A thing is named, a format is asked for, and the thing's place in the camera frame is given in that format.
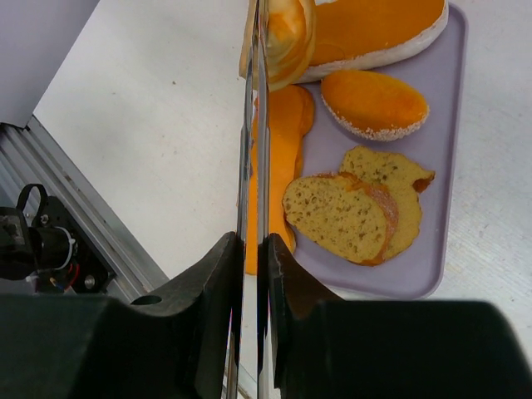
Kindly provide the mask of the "metal kitchen tongs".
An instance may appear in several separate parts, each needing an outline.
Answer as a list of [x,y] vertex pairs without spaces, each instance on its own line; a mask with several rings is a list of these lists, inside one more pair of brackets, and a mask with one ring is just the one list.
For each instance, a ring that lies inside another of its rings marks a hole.
[[256,252],[256,397],[270,397],[268,244],[270,129],[268,123],[268,1],[249,3],[249,44],[244,53],[244,123],[240,132],[237,242],[241,259]]

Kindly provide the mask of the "toast bread slice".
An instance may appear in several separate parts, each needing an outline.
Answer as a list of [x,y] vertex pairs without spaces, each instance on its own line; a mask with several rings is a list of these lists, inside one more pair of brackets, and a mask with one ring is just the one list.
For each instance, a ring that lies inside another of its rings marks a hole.
[[270,91],[293,84],[306,71],[315,49],[316,24],[313,0],[268,2],[265,47]]

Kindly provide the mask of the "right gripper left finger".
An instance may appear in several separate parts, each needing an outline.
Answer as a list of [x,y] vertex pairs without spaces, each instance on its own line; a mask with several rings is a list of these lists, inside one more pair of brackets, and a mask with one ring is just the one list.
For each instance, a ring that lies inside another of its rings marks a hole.
[[133,303],[107,295],[1,297],[4,398],[218,398],[239,243]]

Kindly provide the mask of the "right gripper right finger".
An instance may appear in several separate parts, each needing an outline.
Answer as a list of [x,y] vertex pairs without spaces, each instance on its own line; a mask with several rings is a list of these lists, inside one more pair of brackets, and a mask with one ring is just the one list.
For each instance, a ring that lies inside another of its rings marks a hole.
[[502,313],[480,301],[348,301],[273,234],[274,385],[284,398],[528,398],[531,370]]

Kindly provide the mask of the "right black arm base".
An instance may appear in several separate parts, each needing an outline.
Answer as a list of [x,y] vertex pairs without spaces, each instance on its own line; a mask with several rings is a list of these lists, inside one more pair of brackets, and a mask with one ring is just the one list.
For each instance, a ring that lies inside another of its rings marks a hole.
[[63,203],[41,184],[25,185],[1,208],[1,279],[34,293],[104,293],[116,276]]

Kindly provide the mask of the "small oval orange bread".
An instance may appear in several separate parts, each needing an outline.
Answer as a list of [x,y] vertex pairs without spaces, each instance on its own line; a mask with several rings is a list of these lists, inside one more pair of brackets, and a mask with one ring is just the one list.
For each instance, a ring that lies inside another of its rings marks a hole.
[[402,139],[419,130],[430,115],[419,91],[380,72],[335,71],[322,79],[320,89],[334,120],[366,140]]

